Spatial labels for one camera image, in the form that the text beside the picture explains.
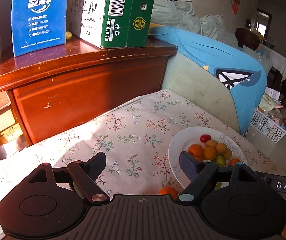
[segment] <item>white tablecloth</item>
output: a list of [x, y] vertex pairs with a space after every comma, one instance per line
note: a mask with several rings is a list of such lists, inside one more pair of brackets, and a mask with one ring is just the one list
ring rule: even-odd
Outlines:
[[1, 160], [0, 201], [42, 162], [63, 167], [75, 160], [87, 161], [100, 151], [106, 153], [107, 165], [96, 184], [111, 197], [157, 194], [166, 186], [181, 191], [169, 165], [168, 147], [177, 132], [190, 126], [221, 131], [239, 145], [254, 170], [284, 175], [230, 127], [182, 96], [161, 90]]
[[259, 44], [257, 51], [258, 50], [263, 51], [264, 56], [272, 62], [273, 67], [280, 71], [283, 77], [282, 80], [286, 79], [286, 58], [261, 43]]

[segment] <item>blue box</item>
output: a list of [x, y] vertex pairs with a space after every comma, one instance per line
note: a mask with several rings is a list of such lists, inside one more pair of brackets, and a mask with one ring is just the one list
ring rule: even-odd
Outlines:
[[14, 57], [65, 44], [67, 0], [12, 0]]

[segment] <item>orange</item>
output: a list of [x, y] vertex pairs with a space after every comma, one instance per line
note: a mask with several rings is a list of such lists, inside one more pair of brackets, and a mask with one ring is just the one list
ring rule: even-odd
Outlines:
[[205, 143], [205, 146], [210, 146], [210, 147], [212, 147], [212, 148], [215, 148], [217, 144], [218, 144], [217, 141], [208, 140], [208, 141]]
[[230, 160], [229, 166], [234, 166], [236, 163], [241, 162], [238, 158], [233, 158]]
[[228, 147], [226, 146], [225, 143], [218, 143], [218, 144], [216, 145], [216, 151], [217, 151], [217, 153], [219, 153], [219, 154], [225, 154], [227, 148], [228, 148]]
[[196, 157], [194, 157], [194, 158], [196, 158], [199, 162], [202, 162], [202, 161], [203, 161], [202, 156], [196, 156]]
[[201, 157], [203, 155], [203, 147], [199, 144], [192, 144], [187, 152], [193, 157]]
[[203, 159], [214, 161], [216, 159], [216, 149], [207, 146], [204, 148]]
[[230, 149], [227, 149], [226, 152], [225, 152], [225, 154], [223, 154], [223, 156], [224, 156], [224, 158], [225, 158], [226, 160], [230, 159], [230, 158], [232, 157], [232, 152], [231, 152], [231, 150], [230, 150]]
[[159, 192], [159, 195], [171, 195], [173, 199], [176, 199], [178, 194], [178, 191], [172, 187], [164, 187]]

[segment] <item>wooden cabinet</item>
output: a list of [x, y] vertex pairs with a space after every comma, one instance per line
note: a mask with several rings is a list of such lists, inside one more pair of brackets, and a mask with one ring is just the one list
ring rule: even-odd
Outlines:
[[161, 89], [176, 46], [148, 39], [145, 48], [99, 49], [78, 38], [0, 63], [6, 90], [32, 145], [88, 122], [132, 98]]

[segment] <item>blue fabric cover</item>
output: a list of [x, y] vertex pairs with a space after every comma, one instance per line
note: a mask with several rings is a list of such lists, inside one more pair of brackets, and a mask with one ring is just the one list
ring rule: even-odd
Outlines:
[[154, 27], [150, 36], [178, 46], [183, 55], [202, 67], [208, 66], [207, 70], [217, 78], [222, 72], [249, 73], [243, 81], [230, 87], [243, 134], [265, 92], [267, 79], [262, 65], [238, 49], [178, 28]]

